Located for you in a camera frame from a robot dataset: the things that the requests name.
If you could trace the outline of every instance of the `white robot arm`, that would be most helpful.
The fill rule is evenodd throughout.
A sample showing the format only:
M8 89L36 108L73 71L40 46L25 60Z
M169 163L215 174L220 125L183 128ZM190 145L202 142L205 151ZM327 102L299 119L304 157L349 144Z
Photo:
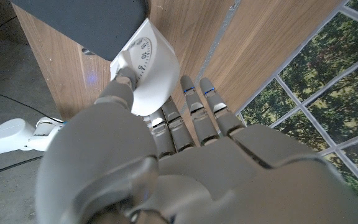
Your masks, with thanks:
M268 127L244 127L208 79L181 85L201 147L171 99L131 111L128 73L55 136L39 169L39 223L358 223L358 200L331 166Z

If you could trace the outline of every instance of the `wooden panel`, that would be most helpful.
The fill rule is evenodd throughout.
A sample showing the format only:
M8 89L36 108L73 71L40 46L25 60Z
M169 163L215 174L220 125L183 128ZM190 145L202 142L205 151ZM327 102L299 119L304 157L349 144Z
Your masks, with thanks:
M149 18L175 49L182 73L198 73L232 0L149 2ZM17 6L53 99L64 119L87 107L109 81L109 62L86 56L81 46ZM179 85L174 99L183 98Z
M14 6L63 119L92 104L110 79L109 62L83 55L81 46Z
M242 0L204 77L237 110L339 2ZM231 5L233 0L149 1L149 18L175 49L181 75L195 80ZM109 62L83 55L74 41L15 10L60 113L71 118L107 85ZM179 83L172 96L180 110L184 97ZM188 110L183 117L192 127Z
M204 77L236 111L341 0L242 0Z

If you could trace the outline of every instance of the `gray floor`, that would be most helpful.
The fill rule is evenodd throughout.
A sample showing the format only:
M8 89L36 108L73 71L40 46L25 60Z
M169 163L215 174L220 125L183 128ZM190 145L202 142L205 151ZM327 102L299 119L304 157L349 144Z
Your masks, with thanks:
M59 118L40 68L28 45L0 40L0 93ZM0 97L0 124L22 118L35 125L42 115ZM37 156L39 151L0 154L0 169ZM36 223L35 177L40 160L0 172L0 223Z

